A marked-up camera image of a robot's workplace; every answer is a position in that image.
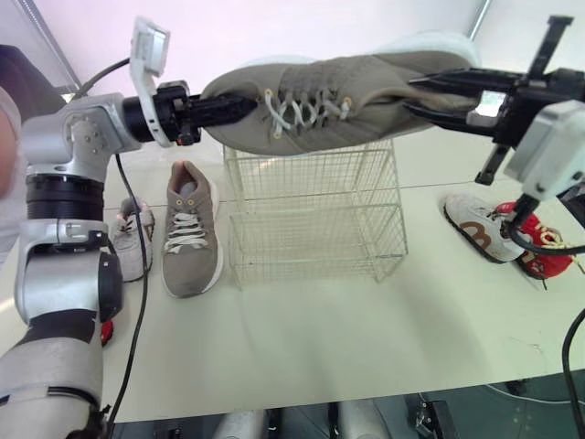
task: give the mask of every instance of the red sneaker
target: red sneaker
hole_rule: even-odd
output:
[[[515,204],[514,201],[502,203],[495,209],[502,213],[508,213],[512,211]],[[560,232],[542,224],[534,213],[530,214],[520,231],[529,235],[534,245],[549,249],[567,247],[567,244],[563,242],[560,236]],[[522,253],[516,261],[527,275],[538,280],[548,279],[563,273],[572,262],[579,264],[575,256],[572,255],[553,256],[529,251]]]

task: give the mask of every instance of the white wall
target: white wall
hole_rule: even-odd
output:
[[[55,86],[70,83],[50,49],[14,1],[0,1],[0,44],[16,46]]]
[[[585,70],[585,0],[494,0],[475,39],[484,65],[526,71],[550,15],[575,16],[550,67]]]
[[[330,58],[427,29],[469,31],[482,0],[37,0],[81,81],[129,54],[133,20],[172,31],[164,80],[199,92],[240,64],[281,54]],[[95,93],[133,95],[127,70]]]

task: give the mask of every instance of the white table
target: white table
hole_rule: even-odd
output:
[[[208,293],[176,300],[163,289],[155,251],[143,331],[117,420],[433,391],[560,372],[562,338],[585,306],[585,278],[570,267],[549,280],[545,291],[513,264],[486,262],[447,223],[441,199],[449,193],[470,191],[493,202],[519,195],[519,185],[510,180],[492,187],[470,182],[491,146],[465,136],[467,145],[460,135],[434,130],[412,136],[425,145],[412,137],[397,140],[409,256],[381,284],[350,278],[240,291],[226,270]],[[191,148],[152,149],[159,155],[142,164],[139,155],[126,160],[136,192],[155,206],[155,249],[162,246],[170,161],[193,159],[215,179],[222,176],[218,148],[207,141]],[[423,153],[441,167],[428,158],[422,163]],[[226,185],[220,189],[218,234],[227,245],[229,191]],[[123,197],[112,172],[107,207],[117,208]],[[537,213],[566,241],[583,242],[582,228],[556,200]],[[114,215],[115,209],[106,210],[106,220]],[[11,300],[15,270],[13,252],[0,274],[0,351],[25,329]],[[104,350],[104,402],[112,402],[120,386],[141,287],[126,285],[125,307]],[[578,334],[573,368],[585,367],[583,341]]]

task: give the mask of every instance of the white shoelace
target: white shoelace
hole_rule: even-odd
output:
[[[294,126],[302,126],[302,127],[310,127],[317,122],[319,116],[322,119],[334,115],[337,116],[340,120],[345,120],[347,115],[349,114],[349,109],[351,108],[351,99],[346,97],[344,98],[344,102],[341,106],[335,105],[333,102],[329,101],[328,99],[322,99],[315,104],[311,104],[308,102],[297,102],[293,100],[284,100],[283,102],[279,103],[279,100],[276,99],[276,108],[272,104],[272,99],[274,98],[274,94],[272,90],[267,89],[264,92],[264,101],[266,102],[266,106],[268,107],[268,111],[271,112],[272,116],[272,135],[275,139],[280,139],[282,136],[282,130],[291,130]],[[292,122],[287,122],[284,119],[284,114],[289,109],[292,108],[294,113],[294,120]],[[304,120],[303,113],[306,115],[308,112],[308,120]]]
[[[201,249],[207,246],[204,236],[205,231],[201,228],[197,215],[177,212],[173,217],[173,226],[165,242],[165,252],[179,253],[184,245]]]
[[[537,224],[536,229],[540,232],[540,240],[542,241],[543,249],[568,249],[573,247],[573,244],[570,242],[564,242],[556,231],[549,229],[541,222]],[[577,264],[581,272],[585,274],[585,270],[580,264],[579,259],[577,259],[577,256],[571,254],[569,257]]]

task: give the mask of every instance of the wire rack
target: wire rack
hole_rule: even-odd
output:
[[[407,254],[390,140],[266,157],[224,149],[238,211],[229,263],[240,286],[275,279],[371,275]]]

